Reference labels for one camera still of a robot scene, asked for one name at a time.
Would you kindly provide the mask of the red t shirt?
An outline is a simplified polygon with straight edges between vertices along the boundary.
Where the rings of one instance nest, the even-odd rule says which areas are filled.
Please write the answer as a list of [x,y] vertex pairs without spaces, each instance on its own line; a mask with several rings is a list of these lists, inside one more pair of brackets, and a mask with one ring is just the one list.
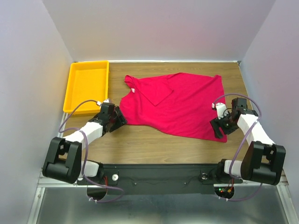
[[120,109],[128,125],[150,126],[163,133],[227,142],[218,139],[210,121],[217,117],[212,103],[224,95],[222,77],[176,73],[157,77],[125,76],[130,92]]

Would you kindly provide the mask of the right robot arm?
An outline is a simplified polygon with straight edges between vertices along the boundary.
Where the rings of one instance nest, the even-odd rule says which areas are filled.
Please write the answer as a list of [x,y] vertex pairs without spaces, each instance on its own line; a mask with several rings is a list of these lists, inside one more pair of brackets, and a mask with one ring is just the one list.
[[217,117],[210,121],[214,135],[222,139],[240,129],[249,147],[242,161],[235,157],[232,160],[223,159],[215,170],[215,177],[220,182],[234,179],[248,180],[269,185],[280,182],[286,150],[277,145],[264,131],[259,120],[260,112],[249,109],[247,98],[237,97],[228,109],[224,103],[217,100],[212,103],[212,109]]

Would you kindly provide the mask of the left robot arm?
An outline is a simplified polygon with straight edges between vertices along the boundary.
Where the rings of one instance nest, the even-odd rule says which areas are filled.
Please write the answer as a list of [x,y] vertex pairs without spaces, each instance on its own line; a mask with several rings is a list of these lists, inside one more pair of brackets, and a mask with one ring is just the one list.
[[82,128],[64,137],[50,141],[42,173],[43,176],[66,183],[74,183],[82,178],[82,149],[89,143],[127,124],[120,107],[112,103],[102,103],[100,112]]

